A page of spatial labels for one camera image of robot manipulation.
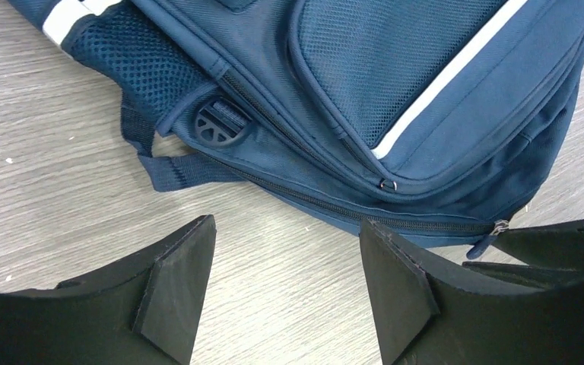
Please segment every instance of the zipper pull tab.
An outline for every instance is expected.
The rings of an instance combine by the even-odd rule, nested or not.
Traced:
[[[500,220],[496,221],[494,225],[494,230],[489,233],[488,236],[482,240],[476,242],[474,246],[467,252],[467,260],[475,260],[487,251],[491,243],[494,243],[498,235],[509,229],[509,221]]]

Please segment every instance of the light wood grain surface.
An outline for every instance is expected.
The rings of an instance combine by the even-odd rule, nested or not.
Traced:
[[[0,0],[0,291],[51,288],[214,214],[193,363],[380,363],[357,238],[249,183],[153,192],[119,135],[119,96]],[[560,157],[515,224],[580,217],[584,72]]]

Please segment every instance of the backpack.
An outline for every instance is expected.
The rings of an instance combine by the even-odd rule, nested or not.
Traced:
[[[470,259],[547,179],[584,64],[584,1],[9,2],[122,88],[157,191],[249,180]],[[155,132],[196,152],[154,157]]]

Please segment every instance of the blue webbing strap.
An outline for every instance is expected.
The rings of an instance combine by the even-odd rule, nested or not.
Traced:
[[[232,183],[243,178],[200,153],[153,157],[155,126],[122,96],[122,137],[138,150],[138,158],[158,192],[172,192],[206,183]]]

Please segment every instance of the white stripe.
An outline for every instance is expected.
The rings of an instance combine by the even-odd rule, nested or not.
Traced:
[[[73,25],[89,14],[93,12],[79,0],[61,0],[43,22],[43,33],[57,46],[61,46]]]
[[[100,16],[106,9],[115,4],[119,4],[122,0],[83,0],[81,3],[86,8],[89,8],[96,16]]]
[[[437,97],[449,82],[489,43],[516,12],[522,8],[527,0],[508,0],[496,14],[471,38],[464,48],[451,62],[437,75],[435,80],[420,94],[408,109],[399,117],[397,122],[382,138],[381,142],[371,152],[377,160],[384,158],[404,130],[422,113]]]

